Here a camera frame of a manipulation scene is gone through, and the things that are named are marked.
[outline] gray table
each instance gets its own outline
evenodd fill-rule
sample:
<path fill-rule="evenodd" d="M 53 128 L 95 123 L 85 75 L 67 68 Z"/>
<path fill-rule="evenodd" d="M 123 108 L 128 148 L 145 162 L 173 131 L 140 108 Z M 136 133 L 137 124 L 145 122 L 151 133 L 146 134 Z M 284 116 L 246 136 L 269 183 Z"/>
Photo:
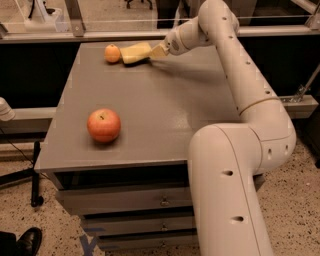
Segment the gray table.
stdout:
<path fill-rule="evenodd" d="M 214 47 L 125 66 L 105 62 L 108 44 L 80 46 L 36 171 L 179 164 L 186 162 L 199 128 L 239 121 Z M 111 108 L 121 118 L 120 136 L 112 144 L 96 143 L 87 132 L 87 118 L 99 108 Z"/>
<path fill-rule="evenodd" d="M 239 121 L 216 50 L 126 67 L 104 61 L 106 45 L 81 45 L 36 170 L 47 173 L 56 199 L 101 250 L 197 243 L 190 139 L 210 123 Z M 104 107 L 122 121 L 107 145 L 86 128 L 90 113 Z"/>

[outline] table drawer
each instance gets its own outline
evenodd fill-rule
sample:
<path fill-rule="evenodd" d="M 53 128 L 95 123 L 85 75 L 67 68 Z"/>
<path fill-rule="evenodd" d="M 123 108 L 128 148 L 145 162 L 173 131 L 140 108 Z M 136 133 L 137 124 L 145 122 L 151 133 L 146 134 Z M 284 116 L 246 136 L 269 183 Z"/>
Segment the table drawer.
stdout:
<path fill-rule="evenodd" d="M 146 234 L 128 237 L 106 237 L 98 239 L 98 246 L 103 251 L 117 251 L 143 248 L 164 248 L 171 245 L 198 244 L 195 230 L 173 232 L 170 234 Z"/>
<path fill-rule="evenodd" d="M 91 236 L 170 232 L 194 229 L 192 207 L 170 208 L 153 211 L 129 212 L 127 215 L 85 219 L 81 221 L 84 231 Z"/>
<path fill-rule="evenodd" d="M 56 198 L 71 215 L 192 206 L 189 187 L 67 190 Z"/>

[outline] small orange apple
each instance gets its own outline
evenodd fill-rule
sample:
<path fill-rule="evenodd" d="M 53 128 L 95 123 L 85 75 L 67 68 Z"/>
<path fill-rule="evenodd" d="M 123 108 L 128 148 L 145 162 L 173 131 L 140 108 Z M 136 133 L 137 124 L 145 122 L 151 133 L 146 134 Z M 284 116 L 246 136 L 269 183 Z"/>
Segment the small orange apple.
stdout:
<path fill-rule="evenodd" d="M 116 63 L 121 57 L 120 49 L 114 44 L 110 44 L 104 50 L 104 57 L 109 63 Z"/>
<path fill-rule="evenodd" d="M 90 114 L 87 120 L 87 129 L 95 141 L 108 143 L 118 137 L 121 121 L 116 112 L 102 108 Z"/>

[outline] black shoe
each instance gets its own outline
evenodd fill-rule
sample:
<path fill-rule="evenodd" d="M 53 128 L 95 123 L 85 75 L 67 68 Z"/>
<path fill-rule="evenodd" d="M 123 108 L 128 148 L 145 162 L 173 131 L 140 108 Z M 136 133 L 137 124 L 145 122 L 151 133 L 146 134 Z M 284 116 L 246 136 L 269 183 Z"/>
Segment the black shoe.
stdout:
<path fill-rule="evenodd" d="M 28 229 L 17 241 L 19 255 L 35 256 L 40 248 L 42 232 L 39 228 Z"/>

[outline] glass panel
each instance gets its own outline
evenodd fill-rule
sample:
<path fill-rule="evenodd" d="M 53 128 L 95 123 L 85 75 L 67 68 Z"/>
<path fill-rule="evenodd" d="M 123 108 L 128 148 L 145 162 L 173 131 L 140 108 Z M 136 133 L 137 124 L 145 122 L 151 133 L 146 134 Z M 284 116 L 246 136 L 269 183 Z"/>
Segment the glass panel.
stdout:
<path fill-rule="evenodd" d="M 33 0 L 0 0 L 0 22 L 10 33 L 72 32 L 65 1 L 71 0 L 47 0 L 45 4 L 43 0 L 35 0 L 38 5 L 30 20 L 28 17 Z M 78 0 L 85 29 L 89 32 L 155 31 L 171 28 L 195 17 L 203 2 L 204 0 Z M 261 26 L 303 25 L 311 15 L 310 9 L 315 8 L 319 0 L 225 2 L 242 26 Z"/>
<path fill-rule="evenodd" d="M 86 31 L 150 31 L 157 25 L 157 8 L 145 0 L 78 0 Z"/>
<path fill-rule="evenodd" d="M 229 0 L 240 25 L 303 25 L 319 0 Z"/>
<path fill-rule="evenodd" d="M 70 31 L 64 0 L 0 0 L 0 22 L 9 33 Z"/>

